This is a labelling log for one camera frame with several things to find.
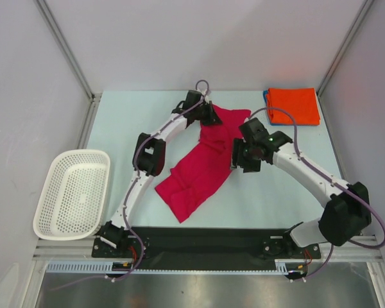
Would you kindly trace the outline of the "crimson red t-shirt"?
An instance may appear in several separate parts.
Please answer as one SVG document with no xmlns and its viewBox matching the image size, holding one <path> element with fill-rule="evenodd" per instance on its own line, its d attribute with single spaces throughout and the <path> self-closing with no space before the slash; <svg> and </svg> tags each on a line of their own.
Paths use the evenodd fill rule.
<svg viewBox="0 0 385 308">
<path fill-rule="evenodd" d="M 222 123 L 201 124 L 197 145 L 155 187 L 179 223 L 187 220 L 230 176 L 234 140 L 242 137 L 239 126 L 251 114 L 248 109 L 214 106 L 214 110 Z"/>
</svg>

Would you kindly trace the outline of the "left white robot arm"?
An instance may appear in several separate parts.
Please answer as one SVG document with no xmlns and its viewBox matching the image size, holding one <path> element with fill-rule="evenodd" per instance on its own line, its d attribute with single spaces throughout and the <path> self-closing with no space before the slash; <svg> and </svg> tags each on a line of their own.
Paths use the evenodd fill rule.
<svg viewBox="0 0 385 308">
<path fill-rule="evenodd" d="M 120 205 L 100 230 L 100 240 L 115 257 L 128 251 L 129 216 L 156 176 L 161 174 L 167 143 L 195 121 L 205 126 L 222 123 L 209 98 L 209 89 L 189 90 L 169 119 L 151 134 L 141 133 L 132 158 L 133 173 Z"/>
</svg>

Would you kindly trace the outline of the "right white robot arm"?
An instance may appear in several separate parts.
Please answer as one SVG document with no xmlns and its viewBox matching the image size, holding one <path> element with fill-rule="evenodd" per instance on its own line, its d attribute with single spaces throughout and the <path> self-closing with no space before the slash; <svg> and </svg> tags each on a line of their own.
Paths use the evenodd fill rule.
<svg viewBox="0 0 385 308">
<path fill-rule="evenodd" d="M 287 230 L 284 252 L 299 257 L 306 247 L 328 242 L 342 246 L 372 222 L 369 194 L 361 182 L 350 184 L 311 162 L 299 150 L 296 137 L 269 133 L 257 119 L 239 126 L 242 137 L 234 139 L 231 167 L 245 173 L 261 170 L 262 162 L 275 166 L 306 188 L 323 207 L 320 218 L 301 222 Z"/>
</svg>

